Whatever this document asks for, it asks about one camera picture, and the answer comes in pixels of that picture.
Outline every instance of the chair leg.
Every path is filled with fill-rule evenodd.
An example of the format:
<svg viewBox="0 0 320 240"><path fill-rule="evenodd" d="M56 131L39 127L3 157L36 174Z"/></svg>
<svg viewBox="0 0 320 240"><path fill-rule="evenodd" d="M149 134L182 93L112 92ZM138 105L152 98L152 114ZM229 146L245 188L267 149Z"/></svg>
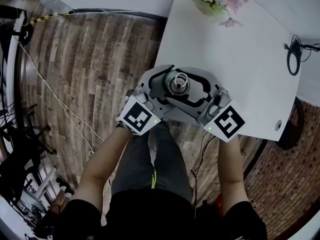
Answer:
<svg viewBox="0 0 320 240"><path fill-rule="evenodd" d="M43 150L45 150L45 151L47 151L49 154L51 154L51 155L56 155L57 154L57 150L55 150L55 149L53 149L52 151L49 149L49 148L47 148L46 146L45 146L45 144L43 144L40 140L36 140L36 142L37 142L37 144L38 144L38 146L40 147L40 148L42 148Z"/></svg>
<svg viewBox="0 0 320 240"><path fill-rule="evenodd" d="M45 128L43 128L37 135L36 137L39 138L45 131L50 132L51 127L49 125L47 125Z"/></svg>
<svg viewBox="0 0 320 240"><path fill-rule="evenodd" d="M32 121L31 121L31 116L30 116L30 114L28 114L27 116L27 119L28 119L28 128L27 128L27 130L28 130L28 132L30 133L30 137L33 139L33 138L36 138L37 136L36 136L36 133L35 133L35 130L34 130L34 126L33 126L33 124L32 124Z"/></svg>

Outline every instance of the cable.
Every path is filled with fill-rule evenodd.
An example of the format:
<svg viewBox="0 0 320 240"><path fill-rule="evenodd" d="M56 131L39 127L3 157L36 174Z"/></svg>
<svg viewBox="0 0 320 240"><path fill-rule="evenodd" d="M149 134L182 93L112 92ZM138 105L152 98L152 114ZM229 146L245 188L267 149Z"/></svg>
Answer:
<svg viewBox="0 0 320 240"><path fill-rule="evenodd" d="M86 137L83 135L83 133L79 130L79 128L77 127L76 123L73 121L73 119L71 118L71 116L68 114L66 108L75 116L77 117L79 120L81 120L85 125L87 125L92 132L94 132L94 134L100 138L101 140L104 141L104 139L102 137L100 137L96 131L88 124L86 123L81 117L79 117L77 114L75 114L65 103L63 103L62 100L60 100L58 98L58 96L55 94L55 92L52 90L52 88L50 87L50 85L48 84L48 82L43 78L43 76L41 75L41 73L39 72L37 66L35 65L33 59L31 58L31 56L29 55L29 53L26 51L26 49L22 46L21 42L19 42L17 40L18 44L20 45L20 47L22 48L22 50L25 52L25 54L28 56L29 60L31 61L34 70L36 71L36 73L38 74L38 76L42 79L42 81L46 84L46 86L49 88L49 90L52 92L53 96L58 100L58 102L60 103L60 105L62 106L64 112L66 113L66 115L69 117L69 119L71 120L72 124L74 125L74 127L77 129L77 131L81 134L81 136L83 137L83 139L85 140L85 142L88 144L88 146L90 147L90 156L93 155L94 151L92 149L92 146L90 145L89 141L86 139Z"/></svg>
<svg viewBox="0 0 320 240"><path fill-rule="evenodd" d="M198 172L200 170L200 167L202 165L202 163L204 162L204 155L205 155L205 152L207 150L207 147L209 145L209 143L216 137L216 136L213 136L207 143L206 145L204 146L203 150L202 150L202 144L203 144L203 141L206 137L206 135L208 134L209 132L207 131L205 135L203 135L202 137L202 140L201 140L201 145L200 145L200 151L199 151L199 155L201 154L201 160L200 160L200 163L199 163L199 166L195 169L195 170L190 170L192 172L192 175L194 177L194 180L195 180L195 187L194 187L194 205L193 205L193 209L194 209L194 217L196 217L196 206L197 206L197 198L198 198L198 189L197 189L197 183L198 183L198 178L197 178L197 175L198 175Z"/></svg>
<svg viewBox="0 0 320 240"><path fill-rule="evenodd" d="M289 73L292 76L296 76L299 73L301 62L306 62L310 58L312 51L316 53L320 52L320 43L315 43L314 45L302 44L300 38L295 34L292 36L290 47L288 47L288 45L285 44L284 48L288 50L286 63L287 63ZM305 60L301 60L304 50L310 51L310 53ZM291 70L291 67L290 67L290 58L292 54L296 58L296 70L294 72Z"/></svg>
<svg viewBox="0 0 320 240"><path fill-rule="evenodd" d="M178 78L178 76L180 76L180 75L185 76L185 82L184 82L184 84L183 84L183 85L181 85L181 84L179 83L179 85L181 85L181 87L180 87L180 88L185 87L185 86L187 85L187 83L188 83L188 76L187 76L187 74L182 73L182 72L179 72L178 74L176 74L176 75L175 75L175 78L174 78L174 84L175 84L175 87L176 87L176 88L178 88L177 78Z"/></svg>
<svg viewBox="0 0 320 240"><path fill-rule="evenodd" d="M87 15L87 14L115 14L115 13L139 13L139 10L119 10L119 11L89 11L89 12L74 12L69 11L68 13L53 13L50 15L43 16L41 18L38 18L36 20L32 20L29 23L22 25L22 26L27 26L29 24L33 25L34 23L43 21L43 20L49 20L54 17L59 17L59 16L73 16L73 15Z"/></svg>

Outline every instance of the black cable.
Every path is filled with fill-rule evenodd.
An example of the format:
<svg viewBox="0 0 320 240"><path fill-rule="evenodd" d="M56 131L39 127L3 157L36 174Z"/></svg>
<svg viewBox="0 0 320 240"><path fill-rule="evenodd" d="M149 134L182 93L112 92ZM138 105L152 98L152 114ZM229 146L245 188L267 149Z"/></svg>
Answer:
<svg viewBox="0 0 320 240"><path fill-rule="evenodd" d="M193 209L194 209L194 216L196 216L196 206L197 206L197 199L198 199L198 188L197 188L197 183L198 183L198 178L197 178L197 175L198 175L198 172L200 170L200 167L201 165L203 164L204 162L204 155L206 153L206 150L207 150L207 147L209 145L209 143L216 137L216 136L213 136L207 143L206 145L204 146L203 150L202 150L202 144L203 144L203 141L205 139L205 136L208 134L209 132L207 132L205 135L203 135L202 137L202 140L201 140L201 145L200 145L200 152L199 152L199 155L201 154L201 160L200 160L200 163L199 163L199 166L195 169L195 170L190 170L193 177L194 177L194 180L195 180L195 187L194 187L194 205L193 205Z"/></svg>
<svg viewBox="0 0 320 240"><path fill-rule="evenodd" d="M299 73L301 62L306 62L310 58L312 51L316 53L320 52L320 43L315 43L314 45L302 44L300 38L295 34L292 36L290 47L288 47L288 45L286 44L284 48L288 50L286 63L289 73L292 76L296 76ZM304 50L310 51L310 53L305 60L301 60ZM290 67L290 58L292 54L296 58L296 70L294 72L291 70Z"/></svg>

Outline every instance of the black t-shirt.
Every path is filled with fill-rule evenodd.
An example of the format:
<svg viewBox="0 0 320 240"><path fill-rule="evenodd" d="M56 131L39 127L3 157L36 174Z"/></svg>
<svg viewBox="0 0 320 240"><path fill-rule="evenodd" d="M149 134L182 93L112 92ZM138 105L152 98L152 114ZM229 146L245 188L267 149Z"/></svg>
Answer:
<svg viewBox="0 0 320 240"><path fill-rule="evenodd" d="M192 205L184 198L160 189L128 190L112 196L101 226L101 214L83 200L70 201L53 231L53 240L111 239L121 237L196 237ZM266 226L249 202L234 205L223 218L222 228L212 225L207 237L217 239L223 231L226 240L266 240Z"/></svg>

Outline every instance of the black chair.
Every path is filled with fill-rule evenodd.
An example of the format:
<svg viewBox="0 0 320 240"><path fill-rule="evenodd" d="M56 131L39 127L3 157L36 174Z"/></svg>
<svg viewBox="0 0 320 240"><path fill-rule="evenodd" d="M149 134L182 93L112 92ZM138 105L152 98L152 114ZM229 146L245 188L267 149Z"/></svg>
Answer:
<svg viewBox="0 0 320 240"><path fill-rule="evenodd" d="M37 183L41 183L37 179L38 166L44 157L41 156L42 152L45 150L51 155L57 154L55 149L50 150L39 140L44 131L50 131L50 127L47 125L39 134L35 134L31 114L27 115L27 121L28 126L23 129L15 128L12 121L0 128L0 135L13 146L12 153L0 164L0 193L14 204L20 200L28 174L32 173Z"/></svg>

